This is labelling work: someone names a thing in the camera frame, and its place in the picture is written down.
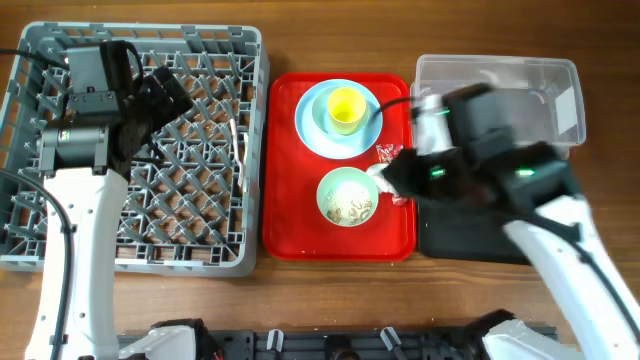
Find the plastic grid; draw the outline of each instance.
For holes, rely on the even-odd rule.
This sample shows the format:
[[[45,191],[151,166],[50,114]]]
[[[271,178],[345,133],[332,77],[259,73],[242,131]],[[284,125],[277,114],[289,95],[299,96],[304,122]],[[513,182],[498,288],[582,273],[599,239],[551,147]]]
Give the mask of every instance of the plastic grid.
[[[34,28],[53,38],[29,41]],[[177,30],[183,39],[163,38],[163,32],[170,30]],[[122,31],[135,36],[117,36]],[[155,34],[155,39],[140,39],[143,31]],[[213,38],[205,40],[209,32]],[[251,27],[36,23],[25,29],[19,48],[29,50],[39,41],[37,49],[45,48],[49,56],[64,61],[64,47],[58,51],[55,47],[60,42],[122,38],[138,49],[145,73],[161,64],[168,66],[191,94],[194,106],[153,135],[165,156],[161,165],[132,166],[117,236],[116,269],[169,275],[248,274],[255,265],[254,199],[259,199],[269,68],[259,32]],[[11,146],[5,150],[6,167],[38,176],[35,135],[63,111],[61,100],[70,81],[67,71],[43,70],[37,62],[16,59],[2,112],[3,138],[6,130],[13,130]],[[230,146],[231,116],[237,119],[239,156],[246,166],[244,189],[238,187],[239,167]],[[138,155],[153,157],[147,146]],[[9,217],[0,243],[0,265],[35,270],[42,266],[46,244],[44,201],[22,187],[12,193],[10,203],[2,204]]]

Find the cable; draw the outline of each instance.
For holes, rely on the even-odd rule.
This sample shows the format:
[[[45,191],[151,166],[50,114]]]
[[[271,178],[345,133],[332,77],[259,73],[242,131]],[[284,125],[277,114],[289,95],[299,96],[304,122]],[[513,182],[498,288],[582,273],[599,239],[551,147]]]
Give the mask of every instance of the cable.
[[[164,160],[162,160],[162,159],[133,157],[131,160],[132,161],[137,161],[137,162],[154,164],[154,165],[162,165],[162,164],[164,164]]]
[[[160,148],[158,147],[158,144],[156,144],[155,142],[153,142],[153,139],[149,139],[149,142],[147,142],[147,146],[149,146],[151,148],[151,153],[161,159],[164,159],[165,156],[162,153],[162,151],[160,150]]]
[[[638,327],[638,324],[635,322],[633,316],[631,315],[631,311],[629,311],[624,301],[620,297],[620,294],[618,294],[611,281],[609,281],[607,275],[604,274],[604,271],[602,271],[598,264],[596,264],[596,262],[593,260],[593,256],[591,256],[591,254],[589,254],[585,249],[583,249],[577,243],[571,241],[567,241],[567,243],[578,254],[580,254],[580,260],[591,267],[591,270],[593,270],[596,276],[600,279],[602,285],[605,287],[605,289],[607,289],[607,291],[609,291],[609,294],[611,294],[611,297],[613,298],[613,302],[615,302],[620,309],[622,317],[624,317],[625,321],[629,324],[631,332],[633,332],[633,335],[636,338],[636,343],[640,344],[640,327]]]
[[[69,105],[69,92],[64,93],[62,96],[62,108],[60,110],[60,116],[54,119],[58,123],[60,129],[64,128],[64,118],[67,115],[67,105]]]
[[[55,60],[47,59],[42,55],[30,53],[27,51],[16,50],[16,49],[0,49],[0,55],[20,55],[20,56],[24,56],[27,59],[42,61],[45,64],[49,64],[51,66],[69,70],[69,65],[67,64],[59,63]]]
[[[51,349],[51,360],[57,360],[60,354],[60,349],[64,343],[62,332],[64,330],[64,323],[67,316],[67,302],[69,300],[71,254],[73,247],[71,220],[69,220],[69,215],[64,210],[60,202],[35,180],[7,169],[0,169],[0,176],[4,176],[14,182],[26,184],[36,189],[42,194],[42,197],[44,197],[45,200],[51,203],[53,209],[58,213],[58,216],[60,216],[60,222],[62,224],[60,231],[64,236],[64,269],[62,274],[62,288],[60,291],[60,304],[58,305],[58,317],[56,319],[56,328],[53,335],[53,344]]]
[[[133,46],[130,42],[125,42],[125,47],[129,50],[133,56],[136,58],[136,65],[138,65],[138,78],[136,78],[135,88],[138,89],[142,85],[142,79],[144,78],[144,68],[142,67],[142,59],[140,59],[140,54],[138,54],[138,50]]]
[[[376,116],[378,116],[380,113],[382,113],[383,111],[385,111],[386,109],[398,105],[398,104],[402,104],[402,103],[406,103],[406,102],[412,102],[412,101],[417,101],[418,98],[413,97],[413,96],[406,96],[406,97],[401,97],[401,98],[397,98],[397,99],[393,99],[393,100],[389,100],[388,102],[380,105],[380,107],[373,112],[373,114],[371,114],[371,119],[375,118]]]

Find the red tray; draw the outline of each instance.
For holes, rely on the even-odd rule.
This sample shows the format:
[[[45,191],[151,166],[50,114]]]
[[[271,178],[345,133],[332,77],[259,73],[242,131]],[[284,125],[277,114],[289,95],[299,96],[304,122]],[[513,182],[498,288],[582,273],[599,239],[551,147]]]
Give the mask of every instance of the red tray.
[[[316,190],[329,171],[352,166],[363,171],[377,164],[375,145],[346,160],[326,159],[309,150],[296,133],[298,101],[313,85],[329,79],[348,79],[366,86],[380,104],[409,95],[398,76],[365,73],[289,73],[278,78],[269,93],[267,158],[262,241],[271,255],[285,260],[399,261],[416,244],[416,207],[391,204],[381,194],[371,219],[352,228],[324,218],[316,204]],[[409,104],[385,110],[376,144],[411,147]]]

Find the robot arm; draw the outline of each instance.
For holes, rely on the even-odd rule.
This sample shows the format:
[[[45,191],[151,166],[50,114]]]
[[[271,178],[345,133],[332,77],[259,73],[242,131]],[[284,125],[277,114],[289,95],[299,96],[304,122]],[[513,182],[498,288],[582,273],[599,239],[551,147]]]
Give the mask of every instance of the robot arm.
[[[561,196],[538,207],[536,212],[564,225],[581,224],[582,238],[573,246],[558,235],[522,220],[508,222],[503,229],[549,288],[585,358],[638,359],[640,353],[633,326],[639,323],[640,308],[602,246],[586,200]],[[576,247],[593,259],[628,315],[623,314],[610,290]],[[506,342],[517,343],[510,336],[494,337],[491,343],[485,339],[485,347],[492,354],[492,347],[503,348]],[[500,356],[503,351],[493,354],[494,358],[505,358]]]
[[[128,52],[137,59],[135,79]],[[166,67],[145,76],[130,43],[87,44],[69,48],[67,57],[73,82],[63,106],[69,103],[73,118],[44,129],[39,165],[44,189],[71,221],[72,240],[63,241],[62,214],[49,204],[43,288],[25,359],[117,359],[115,239],[131,162],[152,133],[193,104]]]
[[[540,273],[587,359],[638,359],[640,308],[567,162],[543,143],[516,147],[485,85],[423,99],[415,133],[417,149],[383,170],[395,190],[425,202],[474,199]],[[569,358],[548,339],[495,330],[484,339],[492,359]]]

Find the small bowl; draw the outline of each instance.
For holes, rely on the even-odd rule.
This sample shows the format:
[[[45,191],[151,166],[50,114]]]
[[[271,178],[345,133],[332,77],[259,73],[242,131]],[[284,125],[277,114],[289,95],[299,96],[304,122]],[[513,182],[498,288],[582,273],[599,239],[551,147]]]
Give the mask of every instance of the small bowl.
[[[331,223],[353,227],[365,223],[378,207],[378,187],[364,171],[341,167],[327,173],[316,192],[322,215]]]

